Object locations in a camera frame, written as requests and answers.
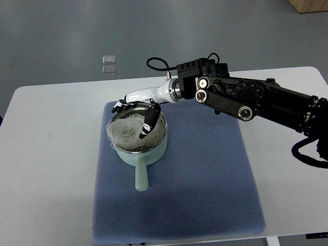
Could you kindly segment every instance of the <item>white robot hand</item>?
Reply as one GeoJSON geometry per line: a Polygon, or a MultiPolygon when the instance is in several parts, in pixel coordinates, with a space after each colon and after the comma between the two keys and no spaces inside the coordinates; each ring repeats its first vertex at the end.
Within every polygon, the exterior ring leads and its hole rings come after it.
{"type": "Polygon", "coordinates": [[[161,87],[151,87],[139,91],[131,92],[123,99],[120,99],[114,106],[112,113],[119,113],[122,110],[133,108],[137,103],[149,103],[152,99],[157,104],[162,103],[180,103],[184,101],[180,94],[178,79],[167,79],[161,87]]]}

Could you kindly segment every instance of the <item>cable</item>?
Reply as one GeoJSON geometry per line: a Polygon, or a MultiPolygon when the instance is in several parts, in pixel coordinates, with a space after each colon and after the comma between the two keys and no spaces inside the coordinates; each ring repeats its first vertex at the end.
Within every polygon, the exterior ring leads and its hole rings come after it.
{"type": "Polygon", "coordinates": [[[300,160],[301,162],[308,164],[312,167],[316,167],[316,168],[328,168],[328,162],[327,161],[319,161],[316,160],[312,157],[309,157],[307,155],[303,155],[299,152],[299,149],[304,147],[305,145],[308,145],[312,142],[314,142],[315,140],[318,140],[317,138],[313,138],[313,137],[308,137],[306,139],[303,139],[302,141],[296,143],[293,147],[292,147],[292,154],[293,156],[300,160]]]}
{"type": "Polygon", "coordinates": [[[216,54],[216,53],[211,53],[211,54],[209,55],[209,57],[207,57],[207,60],[210,59],[210,57],[211,57],[212,55],[215,55],[215,56],[216,56],[216,58],[217,58],[217,62],[216,62],[216,63],[219,63],[219,62],[220,62],[220,57],[219,57],[219,55],[216,54]]]}
{"type": "Polygon", "coordinates": [[[160,72],[176,70],[176,67],[169,67],[169,64],[168,64],[164,59],[159,58],[159,57],[151,57],[151,58],[149,58],[149,59],[146,61],[146,65],[147,65],[147,67],[149,67],[149,68],[151,68],[151,69],[153,69],[153,70],[156,70],[156,71],[160,71],[160,72]],[[155,67],[149,65],[149,62],[150,62],[151,60],[159,60],[159,61],[161,61],[162,63],[165,64],[166,68],[155,68],[155,67]]]}

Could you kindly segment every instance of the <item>robotic hand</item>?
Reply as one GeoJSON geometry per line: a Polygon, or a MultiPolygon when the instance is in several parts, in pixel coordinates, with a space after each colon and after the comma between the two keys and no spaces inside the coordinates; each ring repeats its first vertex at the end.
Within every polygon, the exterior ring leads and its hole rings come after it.
{"type": "Polygon", "coordinates": [[[150,103],[145,115],[142,132],[139,135],[139,138],[143,139],[156,126],[160,114],[160,104],[174,104],[184,101],[179,93],[179,84],[177,82],[176,79],[171,78],[171,74],[168,71],[167,80],[164,85],[161,87],[146,88],[127,94],[124,99],[121,99],[116,103],[112,113],[119,113],[122,110],[128,110],[131,107],[134,108],[137,103],[150,103]]]}
{"type": "Polygon", "coordinates": [[[295,158],[310,166],[328,168],[327,161],[318,161],[299,153],[303,146],[318,141],[317,152],[328,160],[328,101],[317,96],[309,96],[282,88],[274,79],[266,80],[230,77],[228,65],[219,63],[219,56],[212,53],[208,58],[200,58],[170,68],[166,61],[153,57],[147,66],[157,71],[177,70],[178,78],[168,76],[166,83],[158,88],[148,88],[130,93],[120,100],[113,112],[120,112],[138,101],[150,100],[149,112],[140,138],[145,137],[156,125],[160,103],[178,103],[184,99],[196,98],[197,102],[243,121],[260,116],[304,133],[308,138],[296,143],[292,148],[295,158]],[[217,62],[210,59],[217,57],[217,62]],[[166,68],[149,65],[151,60],[160,60],[166,68]]]}

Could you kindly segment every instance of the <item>blue mat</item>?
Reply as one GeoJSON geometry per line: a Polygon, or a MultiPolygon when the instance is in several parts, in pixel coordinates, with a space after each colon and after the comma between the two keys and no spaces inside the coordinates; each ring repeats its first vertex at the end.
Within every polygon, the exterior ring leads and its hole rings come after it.
{"type": "Polygon", "coordinates": [[[195,100],[161,105],[168,147],[147,167],[149,188],[134,188],[135,168],[111,148],[105,106],[93,211],[93,242],[134,243],[254,233],[263,213],[236,119],[195,100]]]}

